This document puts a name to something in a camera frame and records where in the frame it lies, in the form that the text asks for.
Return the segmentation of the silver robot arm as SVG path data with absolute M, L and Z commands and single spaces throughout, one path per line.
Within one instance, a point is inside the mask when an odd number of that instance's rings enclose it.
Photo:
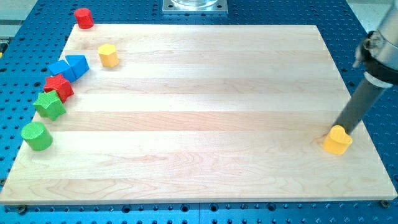
M 368 33 L 355 51 L 353 67 L 366 67 L 368 82 L 380 88 L 397 85 L 397 0 L 378 28 Z

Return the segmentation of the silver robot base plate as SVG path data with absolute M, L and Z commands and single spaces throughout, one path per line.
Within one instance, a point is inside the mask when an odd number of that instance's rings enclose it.
M 163 0 L 164 14 L 227 14 L 227 0 Z

